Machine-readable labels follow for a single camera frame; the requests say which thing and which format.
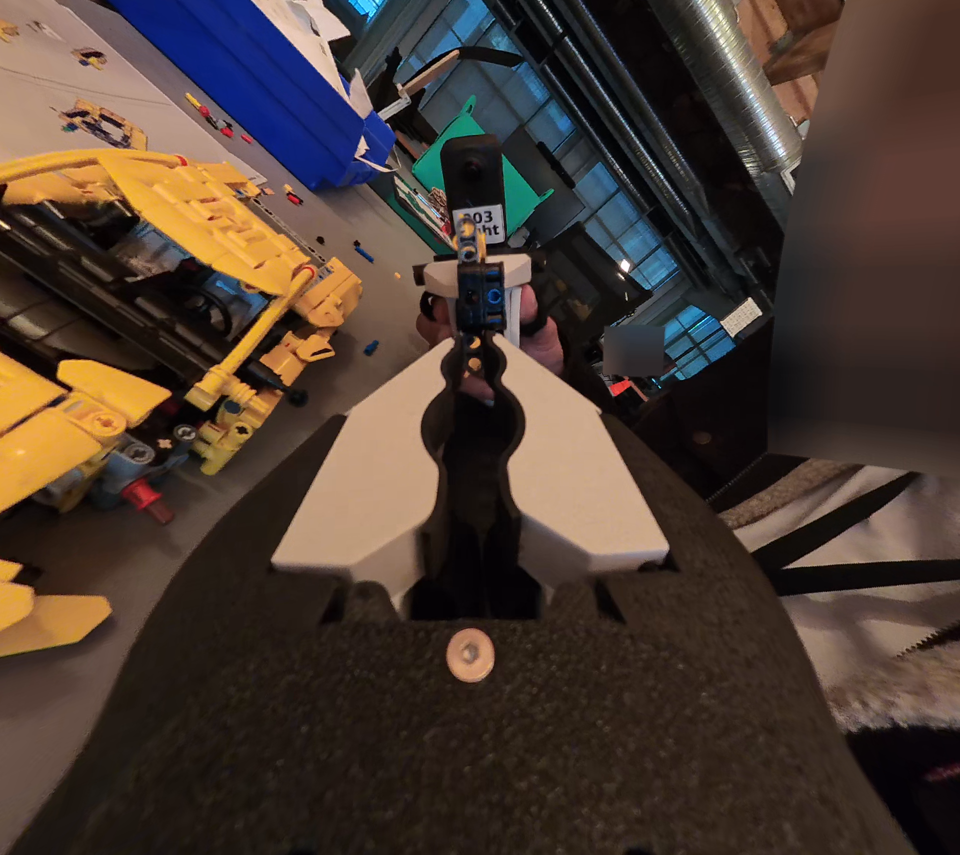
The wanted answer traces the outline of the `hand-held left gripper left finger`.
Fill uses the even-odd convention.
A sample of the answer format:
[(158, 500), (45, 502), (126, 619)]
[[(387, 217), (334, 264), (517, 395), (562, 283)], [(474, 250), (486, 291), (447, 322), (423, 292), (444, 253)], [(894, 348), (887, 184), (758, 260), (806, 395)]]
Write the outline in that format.
[(458, 367), (447, 338), (347, 413), (270, 559), (284, 573), (380, 585), (402, 614), (445, 529)]

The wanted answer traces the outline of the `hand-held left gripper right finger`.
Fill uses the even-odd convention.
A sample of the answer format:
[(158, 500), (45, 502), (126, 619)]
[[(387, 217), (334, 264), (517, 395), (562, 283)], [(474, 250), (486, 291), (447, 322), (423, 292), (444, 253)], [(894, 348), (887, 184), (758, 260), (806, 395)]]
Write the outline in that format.
[(492, 340), (523, 428), (507, 460), (519, 566), (544, 589), (660, 565), (666, 537), (598, 406), (512, 345)]

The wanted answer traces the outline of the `person's right hand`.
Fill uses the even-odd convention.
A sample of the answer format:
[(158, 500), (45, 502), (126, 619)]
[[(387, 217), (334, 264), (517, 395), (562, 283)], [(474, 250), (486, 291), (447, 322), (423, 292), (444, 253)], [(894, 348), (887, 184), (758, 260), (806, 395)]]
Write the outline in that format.
[[(520, 348), (535, 362), (551, 371), (561, 381), (568, 382), (565, 349), (556, 322), (544, 314), (530, 284), (519, 289), (519, 321), (522, 329)], [(449, 306), (445, 298), (425, 293), (421, 297), (419, 313), (415, 320), (416, 332), (433, 348), (453, 338)], [(494, 393), (484, 381), (464, 378), (458, 393), (457, 412), (465, 416), (485, 417), (494, 405)]]

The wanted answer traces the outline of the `teal plastic bin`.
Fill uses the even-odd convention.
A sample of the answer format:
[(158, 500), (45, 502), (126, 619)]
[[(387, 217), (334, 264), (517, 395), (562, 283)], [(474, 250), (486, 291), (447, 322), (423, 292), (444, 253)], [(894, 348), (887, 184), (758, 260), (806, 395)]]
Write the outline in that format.
[[(428, 146), (417, 161), (414, 162), (412, 173), (414, 178), (424, 189), (445, 190), (445, 179), (442, 172), (441, 151), (450, 139), (478, 136), (485, 134), (485, 130), (474, 118), (476, 96), (472, 95), (463, 105), (459, 113), (438, 134), (436, 141)], [(507, 144), (501, 142), (502, 169), (504, 181), (503, 212), (496, 216), (475, 219), (478, 228), (486, 233), (488, 245), (504, 245), (527, 222), (535, 209), (549, 199), (553, 189), (540, 193), (534, 189), (527, 179), (519, 172), (508, 157)]]

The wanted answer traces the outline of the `green cutting mat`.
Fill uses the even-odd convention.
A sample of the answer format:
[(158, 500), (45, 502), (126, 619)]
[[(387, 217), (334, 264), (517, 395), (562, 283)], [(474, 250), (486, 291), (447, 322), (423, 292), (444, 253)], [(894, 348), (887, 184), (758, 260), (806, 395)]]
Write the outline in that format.
[(438, 256), (455, 254), (450, 219), (397, 174), (387, 176), (388, 203), (402, 222)]

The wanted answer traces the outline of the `brown fleece-lined jacket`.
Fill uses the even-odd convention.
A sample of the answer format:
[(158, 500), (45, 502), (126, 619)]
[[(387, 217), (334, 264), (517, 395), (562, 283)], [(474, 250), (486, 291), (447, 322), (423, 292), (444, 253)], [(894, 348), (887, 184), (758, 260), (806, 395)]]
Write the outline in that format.
[(764, 321), (725, 356), (646, 401), (634, 389), (606, 393), (613, 413), (734, 529), (861, 468), (769, 451), (774, 324)]

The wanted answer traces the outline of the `pile of white paper bags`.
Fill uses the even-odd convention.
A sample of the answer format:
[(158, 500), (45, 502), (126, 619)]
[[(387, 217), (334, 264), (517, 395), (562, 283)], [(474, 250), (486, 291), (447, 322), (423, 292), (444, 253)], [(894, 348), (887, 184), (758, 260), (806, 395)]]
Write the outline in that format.
[(342, 22), (322, 0), (198, 0), (213, 15), (216, 39), (229, 45), (251, 81), (246, 97), (263, 96), (254, 110), (257, 131), (277, 158), (304, 183), (343, 187), (396, 170), (389, 165), (396, 137), (375, 110), (361, 73), (340, 72), (328, 29)]

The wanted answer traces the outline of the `scattered small brick pins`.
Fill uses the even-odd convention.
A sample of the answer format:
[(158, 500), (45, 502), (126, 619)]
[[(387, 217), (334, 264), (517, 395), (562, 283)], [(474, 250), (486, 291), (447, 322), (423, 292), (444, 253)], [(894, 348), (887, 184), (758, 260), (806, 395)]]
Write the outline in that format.
[(244, 132), (240, 127), (234, 125), (226, 117), (217, 117), (204, 103), (202, 103), (198, 98), (196, 98), (191, 93), (185, 93), (184, 98), (186, 103), (201, 117), (212, 129), (215, 129), (223, 137), (227, 139), (240, 139), (242, 142), (252, 145), (254, 144), (254, 139)]

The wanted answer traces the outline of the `yellow toy brick car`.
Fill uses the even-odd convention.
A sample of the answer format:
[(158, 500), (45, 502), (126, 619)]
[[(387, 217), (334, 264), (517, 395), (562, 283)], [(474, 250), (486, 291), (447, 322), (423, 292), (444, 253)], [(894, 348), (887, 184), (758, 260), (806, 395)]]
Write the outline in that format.
[(219, 473), (334, 356), (361, 279), (229, 163), (126, 149), (2, 164), (2, 516), (123, 504)]

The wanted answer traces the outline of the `white striped shirt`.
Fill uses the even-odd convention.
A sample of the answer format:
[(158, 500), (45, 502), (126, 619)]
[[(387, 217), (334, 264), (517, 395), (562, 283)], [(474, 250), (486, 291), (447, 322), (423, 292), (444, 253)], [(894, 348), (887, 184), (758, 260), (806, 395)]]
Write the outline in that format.
[(958, 480), (804, 461), (720, 518), (773, 576), (838, 590), (782, 604), (846, 733), (958, 734)]

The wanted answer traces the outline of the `open instruction booklet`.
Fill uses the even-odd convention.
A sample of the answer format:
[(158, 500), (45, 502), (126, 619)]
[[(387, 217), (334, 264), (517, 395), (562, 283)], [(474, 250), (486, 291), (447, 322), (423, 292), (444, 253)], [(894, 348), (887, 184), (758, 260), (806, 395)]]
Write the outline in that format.
[(124, 149), (229, 163), (231, 153), (71, 9), (57, 0), (1, 0), (1, 159)]

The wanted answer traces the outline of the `silver ventilation duct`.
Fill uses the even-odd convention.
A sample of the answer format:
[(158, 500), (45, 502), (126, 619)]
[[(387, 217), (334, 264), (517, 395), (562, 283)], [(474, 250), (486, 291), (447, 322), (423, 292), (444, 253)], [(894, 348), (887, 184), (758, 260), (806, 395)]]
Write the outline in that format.
[(647, 1), (748, 174), (791, 199), (802, 139), (730, 0)]

